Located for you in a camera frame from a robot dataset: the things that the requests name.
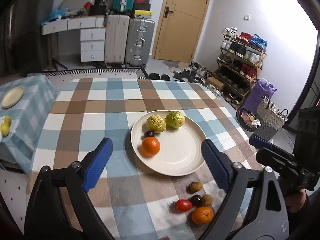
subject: plate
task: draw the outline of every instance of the plate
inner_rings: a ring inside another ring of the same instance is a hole
[[[11,89],[4,98],[2,99],[2,107],[3,108],[9,108],[14,106],[22,97],[23,95],[23,87],[16,87],[14,89]]]
[[[153,111],[142,116],[132,127],[131,143],[138,158],[149,168],[169,176],[184,176],[197,171],[203,164],[202,141],[206,139],[203,130],[193,120],[186,117],[185,124],[179,129],[167,128],[156,134],[160,142],[160,152],[154,157],[140,154],[138,147],[144,139],[148,117],[159,114],[163,118],[171,111]]]

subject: hand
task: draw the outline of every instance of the hand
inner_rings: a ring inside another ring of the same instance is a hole
[[[304,205],[307,199],[307,193],[305,189],[292,194],[284,199],[287,210],[290,213],[298,212]]]

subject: tangerine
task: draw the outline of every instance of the tangerine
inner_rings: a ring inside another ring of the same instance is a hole
[[[160,151],[160,142],[157,138],[147,137],[142,141],[142,151],[146,156],[155,156]]]
[[[193,211],[191,219],[197,225],[209,224],[214,218],[214,212],[209,207],[199,207]]]

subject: purple bag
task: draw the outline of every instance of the purple bag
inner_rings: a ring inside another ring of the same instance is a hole
[[[273,94],[277,91],[267,82],[265,79],[258,79],[255,87],[251,90],[250,94],[248,95],[247,99],[245,100],[244,104],[242,105],[243,108],[249,110],[253,114],[257,113],[257,109],[259,104],[261,103],[263,97],[268,94],[270,99],[272,98]]]

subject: wooden door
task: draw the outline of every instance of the wooden door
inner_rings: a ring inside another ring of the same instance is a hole
[[[190,62],[208,0],[167,0],[155,52],[156,59]]]

